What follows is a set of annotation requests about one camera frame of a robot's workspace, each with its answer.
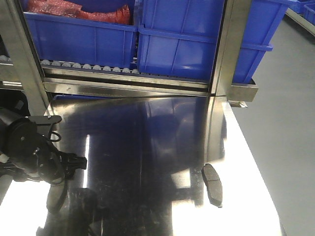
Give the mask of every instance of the red item in bin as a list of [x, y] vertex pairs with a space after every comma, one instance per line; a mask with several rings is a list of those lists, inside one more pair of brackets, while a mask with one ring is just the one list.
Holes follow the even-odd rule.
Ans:
[[85, 12], [79, 11], [76, 15], [77, 18], [87, 19], [92, 21], [103, 21], [109, 23], [119, 23], [129, 25], [130, 23], [130, 11], [128, 5], [124, 5], [123, 7], [117, 9], [115, 12]]
[[75, 17], [80, 19], [102, 21], [109, 23], [126, 24], [130, 23], [130, 10], [128, 5], [117, 9], [115, 12], [85, 12], [82, 6], [64, 0], [29, 0], [28, 11], [57, 16]]

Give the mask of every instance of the blue storage crate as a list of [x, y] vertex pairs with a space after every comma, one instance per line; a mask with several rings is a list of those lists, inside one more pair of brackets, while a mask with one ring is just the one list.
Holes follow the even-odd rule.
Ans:
[[[22, 6], [26, 7], [27, 2], [22, 0]], [[72, 2], [88, 6], [91, 11], [104, 5], [100, 0]], [[129, 67], [133, 60], [137, 24], [128, 26], [30, 12], [24, 12], [24, 16], [40, 59], [118, 67]]]
[[315, 4], [305, 5], [304, 18], [315, 25]]
[[304, 6], [306, 4], [313, 4], [315, 3], [315, 0], [297, 0], [296, 4], [289, 6], [293, 11], [295, 11], [298, 14], [302, 14], [305, 10]]
[[[216, 53], [216, 38], [139, 27], [140, 72], [209, 81]], [[243, 43], [234, 82], [248, 83], [271, 46]]]
[[217, 37], [224, 0], [144, 0], [147, 29]]
[[[147, 29], [217, 37], [222, 0], [144, 0]], [[296, 0], [253, 0], [244, 42], [268, 45], [289, 5]]]
[[265, 46], [243, 43], [238, 56], [233, 82], [248, 84], [265, 55], [265, 52], [272, 50], [272, 45]]
[[293, 4], [296, 0], [253, 0], [243, 42], [268, 45], [286, 10]]
[[140, 72], [209, 80], [216, 38], [139, 27]]

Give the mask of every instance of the gray floor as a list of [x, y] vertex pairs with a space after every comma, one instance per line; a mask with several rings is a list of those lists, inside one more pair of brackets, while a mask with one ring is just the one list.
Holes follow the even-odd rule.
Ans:
[[254, 80], [258, 94], [234, 108], [288, 236], [315, 235], [315, 37], [282, 21]]

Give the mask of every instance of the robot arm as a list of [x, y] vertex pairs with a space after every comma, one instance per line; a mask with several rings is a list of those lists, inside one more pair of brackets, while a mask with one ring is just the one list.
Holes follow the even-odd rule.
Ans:
[[[87, 160], [73, 153], [59, 151], [52, 142], [61, 139], [53, 132], [53, 125], [60, 116], [22, 117], [0, 108], [0, 176], [13, 176], [15, 181], [46, 181], [51, 184], [50, 211], [59, 210], [60, 200], [66, 189], [66, 180], [73, 177], [76, 169], [86, 169]], [[57, 140], [51, 140], [56, 134]]]

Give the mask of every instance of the metal shelf rail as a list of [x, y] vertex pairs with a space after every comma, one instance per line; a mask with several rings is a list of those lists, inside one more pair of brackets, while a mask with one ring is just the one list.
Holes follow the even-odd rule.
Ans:
[[310, 32], [313, 36], [315, 36], [315, 26], [311, 22], [308, 22], [306, 19], [304, 19], [303, 16], [297, 14], [290, 8], [288, 8], [288, 10], [286, 11], [286, 15], [294, 20], [296, 23], [298, 23], [300, 26], [302, 26], [304, 29], [306, 29], [308, 32]]
[[42, 66], [19, 0], [2, 0], [0, 34], [12, 62], [0, 63], [0, 89], [24, 90], [33, 115], [45, 112], [50, 92], [113, 97], [227, 96], [230, 100], [252, 101], [256, 85], [232, 84], [251, 2], [226, 0], [215, 69], [206, 84], [184, 78]]

